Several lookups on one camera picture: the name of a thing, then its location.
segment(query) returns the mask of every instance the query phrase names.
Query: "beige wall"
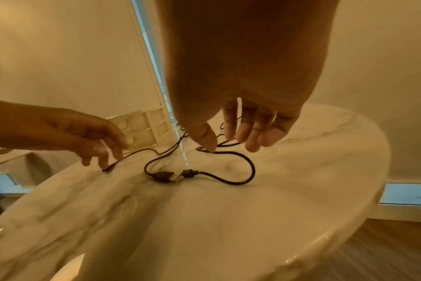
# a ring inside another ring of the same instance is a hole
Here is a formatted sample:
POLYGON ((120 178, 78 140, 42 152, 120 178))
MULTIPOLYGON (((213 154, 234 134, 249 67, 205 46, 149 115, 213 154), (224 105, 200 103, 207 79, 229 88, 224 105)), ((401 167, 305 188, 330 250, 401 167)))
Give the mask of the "beige wall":
POLYGON ((110 117, 160 94, 130 0, 0 0, 0 99, 110 117))
POLYGON ((342 0, 312 102, 358 111, 392 146, 392 181, 421 182, 421 0, 342 0))

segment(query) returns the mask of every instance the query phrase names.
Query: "wall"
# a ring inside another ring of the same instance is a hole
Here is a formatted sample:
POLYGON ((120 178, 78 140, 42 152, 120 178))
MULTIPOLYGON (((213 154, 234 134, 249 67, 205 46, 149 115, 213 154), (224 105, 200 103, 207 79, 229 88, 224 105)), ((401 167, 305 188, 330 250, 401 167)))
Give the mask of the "wall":
POLYGON ((388 135, 392 182, 421 182, 421 0, 342 0, 312 102, 353 109, 388 135))
POLYGON ((160 97, 130 0, 0 0, 0 99, 110 117, 160 97))

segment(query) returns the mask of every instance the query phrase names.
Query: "white marble surface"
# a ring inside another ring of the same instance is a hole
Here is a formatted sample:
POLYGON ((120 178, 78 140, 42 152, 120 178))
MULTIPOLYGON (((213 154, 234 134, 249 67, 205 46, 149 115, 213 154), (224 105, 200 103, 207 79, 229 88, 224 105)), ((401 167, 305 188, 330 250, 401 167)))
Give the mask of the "white marble surface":
MULTIPOLYGON (((217 131, 221 116, 211 122, 217 131)), ((242 180, 247 163, 209 155, 185 140, 158 163, 242 180)), ((197 176, 177 185, 142 173, 154 157, 133 156, 110 174, 75 164, 0 217, 0 281, 48 281, 83 256, 79 280, 292 280, 335 250, 376 204, 390 163, 370 120, 307 105, 289 136, 255 154, 245 186, 197 176)))

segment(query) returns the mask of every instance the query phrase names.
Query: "table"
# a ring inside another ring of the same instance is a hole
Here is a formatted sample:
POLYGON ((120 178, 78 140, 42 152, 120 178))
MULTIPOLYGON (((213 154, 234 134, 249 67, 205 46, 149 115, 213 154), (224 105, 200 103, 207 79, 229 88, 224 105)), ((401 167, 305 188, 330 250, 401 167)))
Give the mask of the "table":
MULTIPOLYGON (((211 120, 215 131, 221 120, 220 114, 211 120)), ((184 153, 152 171, 191 167, 235 181, 249 176, 242 159, 199 153, 192 140, 184 142, 184 153)), ((109 174, 80 163, 56 174, 0 216, 0 281, 48 281, 67 263, 77 281, 293 280, 363 223, 390 164, 375 124, 324 105, 306 105, 291 133, 271 148, 228 150, 255 163, 248 185, 201 176, 153 182, 142 173, 151 152, 109 174)))

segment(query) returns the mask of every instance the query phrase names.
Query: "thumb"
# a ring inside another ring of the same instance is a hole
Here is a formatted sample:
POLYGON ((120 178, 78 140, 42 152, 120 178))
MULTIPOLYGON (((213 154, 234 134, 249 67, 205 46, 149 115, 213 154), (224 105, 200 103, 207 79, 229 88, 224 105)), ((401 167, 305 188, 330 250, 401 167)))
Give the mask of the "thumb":
POLYGON ((215 149, 217 149, 217 137, 208 123, 204 123, 198 126, 183 126, 191 139, 193 139, 199 145, 206 148, 210 152, 214 152, 215 149))
POLYGON ((68 150, 79 156, 101 157, 108 154, 107 149, 100 142, 74 136, 55 130, 49 139, 50 145, 60 150, 68 150))

